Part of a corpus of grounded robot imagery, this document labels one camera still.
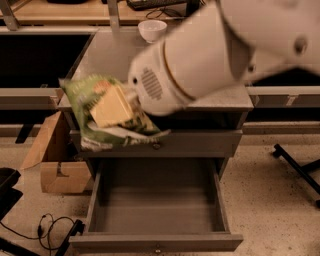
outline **beige floor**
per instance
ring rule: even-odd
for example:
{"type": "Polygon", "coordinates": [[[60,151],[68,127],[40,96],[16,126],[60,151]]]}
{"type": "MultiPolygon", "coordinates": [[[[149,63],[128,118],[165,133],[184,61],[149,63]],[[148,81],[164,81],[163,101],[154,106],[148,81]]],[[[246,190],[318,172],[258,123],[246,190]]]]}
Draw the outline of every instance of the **beige floor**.
{"type": "MultiPolygon", "coordinates": [[[[31,138],[22,145],[15,145],[14,138],[1,138],[0,166],[19,168],[31,143],[31,138]]],[[[320,210],[315,207],[314,200],[320,196],[283,159],[272,157],[276,143],[301,164],[319,158],[320,135],[246,135],[242,138],[221,180],[230,229],[244,236],[243,243],[234,253],[163,255],[319,256],[320,210]]],[[[43,214],[84,220],[90,192],[78,196],[44,194],[40,188],[38,168],[21,171],[22,177],[15,187],[24,196],[2,222],[25,235],[36,236],[43,214]]],[[[320,182],[320,171],[312,175],[320,182]]],[[[69,225],[67,220],[57,225],[52,232],[53,243],[59,244],[69,225]]],[[[0,236],[40,255],[49,255],[40,248],[37,240],[19,238],[2,227],[0,236]]],[[[70,248],[66,255],[78,254],[70,248]]]]}

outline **floor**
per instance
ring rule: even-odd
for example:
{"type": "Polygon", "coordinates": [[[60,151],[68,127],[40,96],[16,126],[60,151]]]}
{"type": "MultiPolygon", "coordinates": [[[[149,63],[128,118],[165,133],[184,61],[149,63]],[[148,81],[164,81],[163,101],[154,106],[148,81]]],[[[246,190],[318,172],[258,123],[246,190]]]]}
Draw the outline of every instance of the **floor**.
{"type": "MultiPolygon", "coordinates": [[[[18,145],[14,144],[15,138],[0,138],[0,166],[18,169],[32,140],[28,138],[24,144],[18,145]]],[[[319,158],[320,135],[243,136],[235,157],[229,161],[221,179],[231,232],[244,237],[234,253],[163,255],[319,256],[320,209],[316,208],[315,200],[320,196],[282,158],[275,159],[272,156],[276,143],[283,146],[300,164],[319,158]]],[[[21,190],[24,196],[2,220],[3,224],[35,237],[40,218],[46,213],[51,213],[55,219],[68,216],[74,220],[85,220],[90,191],[81,195],[45,194],[41,192],[39,166],[20,173],[21,178],[15,188],[21,190]]],[[[320,182],[320,171],[312,175],[320,182]]],[[[49,223],[47,216],[42,224],[47,228],[49,223]]],[[[57,223],[51,234],[54,246],[59,245],[70,226],[71,222],[67,219],[57,223]]],[[[40,247],[38,240],[20,238],[1,226],[0,236],[39,255],[49,255],[40,247]]],[[[79,254],[70,247],[66,255],[79,254]]]]}

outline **open cardboard box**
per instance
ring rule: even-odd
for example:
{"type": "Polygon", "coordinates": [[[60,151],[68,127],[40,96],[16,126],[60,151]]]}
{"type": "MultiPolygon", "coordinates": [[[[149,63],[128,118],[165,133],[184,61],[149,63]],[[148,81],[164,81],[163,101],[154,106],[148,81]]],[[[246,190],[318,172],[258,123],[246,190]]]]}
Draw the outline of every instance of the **open cardboard box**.
{"type": "Polygon", "coordinates": [[[69,131],[62,112],[47,117],[20,167],[26,170],[40,163],[42,192],[82,193],[90,185],[87,163],[68,161],[69,131]]]}

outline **white bowl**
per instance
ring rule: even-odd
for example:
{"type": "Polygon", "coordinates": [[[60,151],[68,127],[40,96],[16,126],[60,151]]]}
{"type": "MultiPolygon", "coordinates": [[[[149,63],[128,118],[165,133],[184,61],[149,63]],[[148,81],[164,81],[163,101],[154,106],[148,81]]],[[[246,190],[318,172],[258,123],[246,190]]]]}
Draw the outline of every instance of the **white bowl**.
{"type": "Polygon", "coordinates": [[[138,24],[140,35],[148,43],[154,43],[167,30],[167,23],[160,20],[145,20],[138,24]]]}

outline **snack bag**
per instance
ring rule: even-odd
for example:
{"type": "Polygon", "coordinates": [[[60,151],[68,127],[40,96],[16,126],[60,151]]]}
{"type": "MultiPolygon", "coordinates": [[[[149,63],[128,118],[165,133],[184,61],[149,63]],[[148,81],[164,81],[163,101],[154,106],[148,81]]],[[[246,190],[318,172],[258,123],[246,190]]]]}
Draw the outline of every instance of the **snack bag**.
{"type": "Polygon", "coordinates": [[[143,112],[133,88],[111,76],[63,80],[60,86],[78,121],[83,150],[155,143],[170,132],[160,131],[143,112]]]}

